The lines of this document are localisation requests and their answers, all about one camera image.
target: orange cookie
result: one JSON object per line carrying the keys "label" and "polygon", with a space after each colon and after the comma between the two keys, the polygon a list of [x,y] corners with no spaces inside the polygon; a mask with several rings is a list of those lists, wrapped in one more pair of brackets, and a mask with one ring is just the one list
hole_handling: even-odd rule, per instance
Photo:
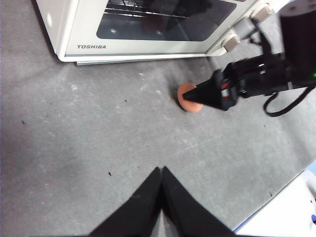
{"label": "orange cookie", "polygon": [[196,88],[196,85],[192,84],[192,83],[183,83],[179,86],[178,89],[178,101],[180,103],[180,105],[182,106],[182,108],[188,112],[191,113],[196,113],[199,112],[202,109],[203,104],[197,103],[197,102],[192,102],[189,100],[185,100],[183,98],[183,94],[193,90],[194,88]]}

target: toaster oven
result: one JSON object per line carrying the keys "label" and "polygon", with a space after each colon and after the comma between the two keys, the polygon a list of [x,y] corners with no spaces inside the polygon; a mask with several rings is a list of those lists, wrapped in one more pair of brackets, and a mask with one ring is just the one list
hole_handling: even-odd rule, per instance
{"label": "toaster oven", "polygon": [[78,65],[223,55],[272,0],[37,0],[54,52]]}

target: gray floor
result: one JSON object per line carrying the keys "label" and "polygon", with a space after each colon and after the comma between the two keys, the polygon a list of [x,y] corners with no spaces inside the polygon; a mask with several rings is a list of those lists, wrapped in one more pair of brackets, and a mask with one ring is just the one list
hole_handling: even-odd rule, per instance
{"label": "gray floor", "polygon": [[[263,113],[263,96],[189,114],[176,89],[210,77],[206,58],[77,67],[51,53],[30,0],[3,0],[1,11],[4,237],[89,233],[163,165],[234,228],[315,159],[316,92],[280,118]],[[276,18],[263,26],[281,51]]]}

